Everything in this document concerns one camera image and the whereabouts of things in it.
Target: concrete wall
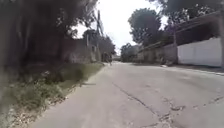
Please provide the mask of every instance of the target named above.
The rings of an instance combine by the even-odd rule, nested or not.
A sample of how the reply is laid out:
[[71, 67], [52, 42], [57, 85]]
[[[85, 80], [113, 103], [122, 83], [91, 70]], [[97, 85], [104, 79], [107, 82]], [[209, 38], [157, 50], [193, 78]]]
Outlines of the concrete wall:
[[222, 46], [220, 38], [178, 46], [181, 64], [222, 66]]
[[175, 44], [166, 45], [163, 47], [165, 60], [177, 62], [177, 47]]
[[88, 63], [93, 56], [91, 50], [83, 39], [68, 39], [64, 42], [63, 58], [71, 63]]

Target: building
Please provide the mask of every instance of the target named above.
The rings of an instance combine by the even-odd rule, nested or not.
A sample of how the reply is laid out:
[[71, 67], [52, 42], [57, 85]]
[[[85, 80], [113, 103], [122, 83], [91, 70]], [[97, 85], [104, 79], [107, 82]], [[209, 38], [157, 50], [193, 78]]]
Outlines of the building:
[[218, 11], [174, 26], [180, 64], [224, 67], [223, 14]]

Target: tree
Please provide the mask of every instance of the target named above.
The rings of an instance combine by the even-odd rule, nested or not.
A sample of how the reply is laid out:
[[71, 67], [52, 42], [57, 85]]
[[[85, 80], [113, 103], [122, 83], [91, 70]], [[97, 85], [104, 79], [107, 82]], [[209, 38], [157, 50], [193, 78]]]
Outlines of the tree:
[[133, 41], [144, 46], [156, 43], [160, 33], [161, 17], [154, 10], [135, 10], [128, 21]]
[[171, 24], [177, 24], [214, 11], [221, 7], [222, 0], [149, 0], [162, 5], [163, 14], [169, 17]]
[[97, 0], [16, 0], [20, 8], [17, 19], [20, 42], [24, 44], [22, 61], [29, 60], [35, 39], [44, 40], [54, 35], [58, 40], [58, 59], [62, 56], [62, 43], [66, 36], [74, 36], [72, 26], [78, 23], [87, 27], [96, 20], [94, 7]]
[[121, 47], [121, 61], [123, 62], [131, 62], [136, 56], [135, 46], [132, 46], [130, 43], [123, 45]]
[[101, 53], [116, 54], [115, 45], [109, 36], [99, 38], [99, 48]]

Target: weeds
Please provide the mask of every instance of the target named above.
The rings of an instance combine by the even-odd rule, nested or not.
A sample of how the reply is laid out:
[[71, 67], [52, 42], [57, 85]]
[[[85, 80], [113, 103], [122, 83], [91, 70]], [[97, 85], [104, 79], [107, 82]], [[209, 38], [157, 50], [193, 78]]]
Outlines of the weeds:
[[17, 111], [13, 122], [21, 120], [19, 119], [21, 113], [23, 115], [26, 113], [27, 117], [30, 117], [30, 113], [37, 116], [49, 105], [63, 101], [70, 90], [101, 67], [101, 64], [64, 64], [60, 68], [54, 67], [51, 70], [25, 74], [18, 83], [7, 89], [5, 95], [12, 101], [13, 108]]

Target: road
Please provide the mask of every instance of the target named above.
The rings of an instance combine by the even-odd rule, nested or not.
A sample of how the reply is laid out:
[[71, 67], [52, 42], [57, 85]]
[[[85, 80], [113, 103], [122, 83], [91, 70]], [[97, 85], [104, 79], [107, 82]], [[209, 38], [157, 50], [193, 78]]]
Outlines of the road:
[[224, 76], [116, 63], [31, 128], [223, 128]]

